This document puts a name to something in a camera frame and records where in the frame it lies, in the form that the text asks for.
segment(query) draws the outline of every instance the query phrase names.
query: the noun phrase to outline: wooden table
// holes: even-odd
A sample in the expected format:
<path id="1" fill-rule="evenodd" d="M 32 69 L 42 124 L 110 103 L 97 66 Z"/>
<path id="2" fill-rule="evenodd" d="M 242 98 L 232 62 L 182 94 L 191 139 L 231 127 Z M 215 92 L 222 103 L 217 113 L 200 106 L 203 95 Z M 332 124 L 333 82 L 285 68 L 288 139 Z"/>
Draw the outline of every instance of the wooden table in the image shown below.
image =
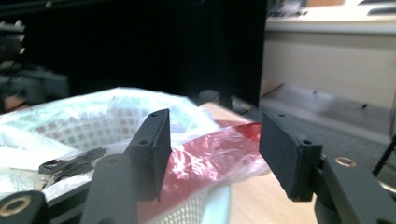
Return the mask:
<path id="1" fill-rule="evenodd" d="M 248 121 L 238 114 L 213 103 L 201 105 L 214 119 Z M 280 187 L 274 174 L 254 176 L 232 184 L 230 224 L 240 223 L 317 223 L 313 200 L 293 203 Z"/>

